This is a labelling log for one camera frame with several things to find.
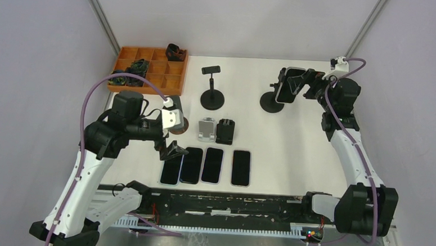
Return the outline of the wooden round base stand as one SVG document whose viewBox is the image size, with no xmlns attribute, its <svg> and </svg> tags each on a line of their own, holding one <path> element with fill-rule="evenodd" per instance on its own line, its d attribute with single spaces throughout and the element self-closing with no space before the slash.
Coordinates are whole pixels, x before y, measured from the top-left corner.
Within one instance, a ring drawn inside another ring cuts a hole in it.
<svg viewBox="0 0 436 246">
<path fill-rule="evenodd" d="M 189 128 L 188 120 L 183 113 L 181 98 L 178 95 L 171 95 L 168 96 L 168 99 L 170 106 L 168 106 L 167 109 L 175 112 L 179 120 L 179 124 L 173 126 L 169 131 L 174 135 L 181 135 Z"/>
</svg>

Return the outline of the black phone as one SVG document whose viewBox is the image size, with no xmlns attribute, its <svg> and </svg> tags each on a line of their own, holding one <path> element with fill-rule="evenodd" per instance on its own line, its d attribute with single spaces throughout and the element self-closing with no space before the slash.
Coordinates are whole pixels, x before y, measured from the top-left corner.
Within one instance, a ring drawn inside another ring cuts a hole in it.
<svg viewBox="0 0 436 246">
<path fill-rule="evenodd" d="M 184 184 L 198 184 L 203 162 L 203 149 L 188 147 L 188 154 L 183 156 L 179 180 Z"/>
</svg>

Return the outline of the white silver folding stand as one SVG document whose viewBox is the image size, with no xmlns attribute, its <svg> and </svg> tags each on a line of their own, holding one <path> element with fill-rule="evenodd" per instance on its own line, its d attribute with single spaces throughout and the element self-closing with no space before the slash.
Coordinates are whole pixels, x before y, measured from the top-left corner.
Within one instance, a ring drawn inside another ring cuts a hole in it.
<svg viewBox="0 0 436 246">
<path fill-rule="evenodd" d="M 198 122 L 197 139 L 201 142 L 215 142 L 216 138 L 216 120 L 205 117 Z"/>
</svg>

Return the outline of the light blue case phone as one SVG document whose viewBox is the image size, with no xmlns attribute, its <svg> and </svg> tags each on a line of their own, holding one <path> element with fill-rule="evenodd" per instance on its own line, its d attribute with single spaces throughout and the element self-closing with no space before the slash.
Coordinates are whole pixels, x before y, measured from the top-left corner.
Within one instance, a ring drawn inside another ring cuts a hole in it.
<svg viewBox="0 0 436 246">
<path fill-rule="evenodd" d="M 182 156 L 171 158 L 164 162 L 160 175 L 160 183 L 163 185 L 177 185 L 182 165 Z"/>
</svg>

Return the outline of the black folding stand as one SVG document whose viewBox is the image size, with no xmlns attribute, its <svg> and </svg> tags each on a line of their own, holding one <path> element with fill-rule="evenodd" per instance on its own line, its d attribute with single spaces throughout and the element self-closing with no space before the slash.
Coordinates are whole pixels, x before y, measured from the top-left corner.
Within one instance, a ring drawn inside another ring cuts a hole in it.
<svg viewBox="0 0 436 246">
<path fill-rule="evenodd" d="M 221 119 L 216 127 L 215 143 L 222 145 L 232 145 L 235 131 L 235 121 Z"/>
</svg>

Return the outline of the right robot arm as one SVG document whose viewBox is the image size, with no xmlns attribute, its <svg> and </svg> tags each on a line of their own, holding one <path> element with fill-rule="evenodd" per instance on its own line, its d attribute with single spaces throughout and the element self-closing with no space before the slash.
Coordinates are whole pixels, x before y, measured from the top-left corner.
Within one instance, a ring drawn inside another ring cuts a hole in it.
<svg viewBox="0 0 436 246">
<path fill-rule="evenodd" d="M 315 222 L 321 216 L 334 223 L 340 233 L 374 237 L 386 236 L 399 200 L 375 172 L 361 141 L 353 105 L 361 86 L 349 78 L 324 78 L 314 69 L 289 67 L 284 84 L 293 95 L 308 87 L 305 99 L 316 100 L 324 109 L 321 127 L 336 151 L 347 189 L 340 198 L 326 193 L 308 192 L 300 206 L 300 216 Z"/>
</svg>

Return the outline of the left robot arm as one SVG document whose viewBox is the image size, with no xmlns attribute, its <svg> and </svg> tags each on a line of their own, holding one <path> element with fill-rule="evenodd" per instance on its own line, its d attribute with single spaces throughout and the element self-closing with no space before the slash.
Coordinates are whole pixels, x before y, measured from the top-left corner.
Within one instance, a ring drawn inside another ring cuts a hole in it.
<svg viewBox="0 0 436 246">
<path fill-rule="evenodd" d="M 186 154 L 176 141 L 166 142 L 171 131 L 185 126 L 180 97 L 168 96 L 156 119 L 142 114 L 143 101 L 141 93 L 121 91 L 111 108 L 86 126 L 70 178 L 51 213 L 32 223 L 32 236 L 46 246 L 96 246 L 101 234 L 119 218 L 133 210 L 140 214 L 150 210 L 151 197 L 132 187 L 100 207 L 89 208 L 103 176 L 131 140 L 152 141 L 163 161 Z"/>
</svg>

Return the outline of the white case phone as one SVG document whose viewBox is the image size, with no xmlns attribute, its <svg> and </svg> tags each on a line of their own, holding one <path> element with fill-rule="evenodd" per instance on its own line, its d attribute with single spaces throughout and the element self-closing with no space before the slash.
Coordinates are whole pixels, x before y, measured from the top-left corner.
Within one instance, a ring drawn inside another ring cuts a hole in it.
<svg viewBox="0 0 436 246">
<path fill-rule="evenodd" d="M 289 104 L 294 102 L 294 100 L 289 100 L 291 91 L 287 81 L 288 77 L 293 77 L 294 69 L 299 69 L 299 68 L 295 68 L 295 67 L 286 68 L 285 76 L 282 79 L 282 84 L 280 85 L 279 92 L 277 93 L 276 96 L 276 101 L 279 103 Z"/>
</svg>

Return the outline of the purple case phone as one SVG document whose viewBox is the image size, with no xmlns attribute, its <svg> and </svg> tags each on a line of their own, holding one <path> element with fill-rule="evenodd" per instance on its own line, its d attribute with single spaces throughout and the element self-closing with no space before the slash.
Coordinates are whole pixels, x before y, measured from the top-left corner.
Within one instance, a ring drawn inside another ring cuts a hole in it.
<svg viewBox="0 0 436 246">
<path fill-rule="evenodd" d="M 209 147 L 204 156 L 201 181 L 208 184 L 218 184 L 223 166 L 224 150 Z"/>
</svg>

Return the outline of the black tall round stand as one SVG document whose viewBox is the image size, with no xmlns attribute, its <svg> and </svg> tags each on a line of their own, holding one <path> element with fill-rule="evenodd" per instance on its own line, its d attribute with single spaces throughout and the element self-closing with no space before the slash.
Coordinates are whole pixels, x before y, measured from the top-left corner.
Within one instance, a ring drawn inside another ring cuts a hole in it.
<svg viewBox="0 0 436 246">
<path fill-rule="evenodd" d="M 214 88 L 214 78 L 213 74 L 220 73 L 221 67 L 219 65 L 215 66 L 206 66 L 201 69 L 201 73 L 203 75 L 210 75 L 209 78 L 209 89 L 204 91 L 200 97 L 200 104 L 206 110 L 218 110 L 220 109 L 224 102 L 225 98 L 221 91 Z"/>
</svg>

